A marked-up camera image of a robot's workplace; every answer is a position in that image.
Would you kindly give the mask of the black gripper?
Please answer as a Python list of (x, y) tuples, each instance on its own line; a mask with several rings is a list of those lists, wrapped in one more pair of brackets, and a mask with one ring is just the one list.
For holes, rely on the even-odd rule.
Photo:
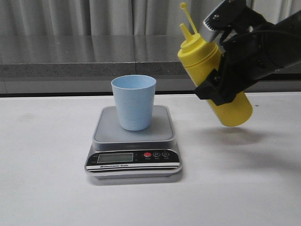
[(265, 23), (253, 32), (235, 35), (231, 25), (220, 29), (219, 45), (226, 51), (222, 72), (213, 69), (195, 88), (199, 99), (215, 105), (234, 101), (237, 93), (277, 70), (301, 61), (301, 13), (277, 24)]

